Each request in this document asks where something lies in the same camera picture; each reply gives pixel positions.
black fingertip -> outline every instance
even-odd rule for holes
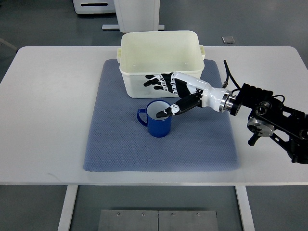
[[[161,86],[154,86],[154,89],[155,89],[155,90],[163,90],[164,88],[161,87]]]
[[[148,87],[148,86],[151,85],[151,81],[150,81],[150,80],[149,80],[149,81],[146,81],[143,85],[144,85],[145,87]]]
[[[172,111],[170,107],[156,114],[157,118],[163,118],[163,117],[168,117],[168,116],[172,116]]]
[[[146,77],[147,79],[151,79],[151,78],[154,77],[154,75],[146,75],[145,77]]]

mug rim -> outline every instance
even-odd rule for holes
[[[152,103],[157,102],[157,101],[165,102],[165,103],[167,103],[169,106],[171,106],[171,104],[170,104],[169,102],[165,101],[165,100],[161,100],[161,99],[153,100],[153,101],[149,102],[148,105],[147,105],[146,108],[145,108],[145,112],[146,112],[147,116],[149,116],[149,114],[148,114],[148,107],[149,107]],[[151,118],[152,120],[155,120],[155,121],[165,121],[165,120],[169,119],[170,116],[166,116],[165,119],[160,119],[160,120],[158,120],[158,119],[153,119],[153,118],[150,117],[150,116],[149,116],[149,118]]]

blue mug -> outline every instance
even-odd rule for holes
[[[157,118],[156,114],[160,111],[170,107],[170,104],[164,100],[154,100],[150,102],[146,109],[139,109],[137,111],[138,121],[148,128],[148,132],[154,137],[164,137],[168,135],[171,129],[171,116]],[[146,113],[147,122],[140,118],[140,113]]]

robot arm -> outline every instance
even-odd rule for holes
[[[205,81],[180,72],[146,76],[149,80],[144,86],[155,85],[154,89],[169,91],[181,98],[156,116],[180,115],[196,106],[211,107],[217,112],[229,111],[236,116],[240,107],[245,106],[252,109],[247,124],[247,128],[253,133],[248,141],[249,145],[254,146],[262,136],[270,137],[287,151],[293,163],[308,164],[308,115],[284,106],[283,101],[273,96],[272,91],[248,84],[243,84],[240,88],[226,62],[225,66],[227,77],[230,76],[237,86],[236,90],[239,90],[237,96],[225,89],[227,80],[222,88],[214,88]],[[274,133],[275,130],[288,134],[289,140],[282,140]]]
[[[157,85],[156,90],[165,90],[181,97],[166,110],[156,116],[180,115],[196,106],[211,107],[217,112],[225,110],[225,104],[231,92],[225,88],[214,88],[209,83],[187,74],[174,72],[159,76],[146,76],[149,80],[144,86]]]

blue mat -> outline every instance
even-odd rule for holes
[[[214,61],[205,60],[201,79],[221,87]],[[178,100],[164,99],[170,104]],[[228,171],[239,167],[228,112],[196,107],[173,116],[171,132],[155,138],[136,118],[137,110],[152,100],[129,97],[117,61],[105,62],[89,130],[86,171]]]

